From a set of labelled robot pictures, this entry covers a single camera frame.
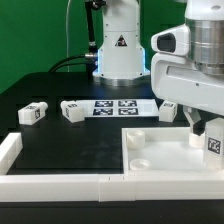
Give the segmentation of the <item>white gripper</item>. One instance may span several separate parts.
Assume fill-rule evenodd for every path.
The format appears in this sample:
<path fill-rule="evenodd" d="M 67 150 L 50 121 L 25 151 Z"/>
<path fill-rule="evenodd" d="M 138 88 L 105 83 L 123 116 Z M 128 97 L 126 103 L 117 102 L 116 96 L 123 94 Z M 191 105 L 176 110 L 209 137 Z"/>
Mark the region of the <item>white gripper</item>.
<path fill-rule="evenodd" d="M 190 132 L 201 136 L 205 122 L 197 109 L 224 116 L 224 38 L 181 25 L 153 35 L 151 46 L 154 94 L 183 105 Z"/>

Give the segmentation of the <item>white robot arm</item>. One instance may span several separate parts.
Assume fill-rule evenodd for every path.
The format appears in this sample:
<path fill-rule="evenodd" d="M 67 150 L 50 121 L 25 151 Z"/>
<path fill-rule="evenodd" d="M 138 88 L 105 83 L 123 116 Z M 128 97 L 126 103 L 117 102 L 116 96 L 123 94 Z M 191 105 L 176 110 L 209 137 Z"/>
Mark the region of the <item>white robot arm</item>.
<path fill-rule="evenodd" d="M 145 67 L 137 0 L 85 0 L 103 14 L 103 44 L 91 41 L 96 82 L 128 86 L 150 78 L 156 97 L 183 106 L 191 131 L 205 130 L 201 110 L 224 116 L 224 0 L 187 0 L 185 23 L 151 38 Z"/>

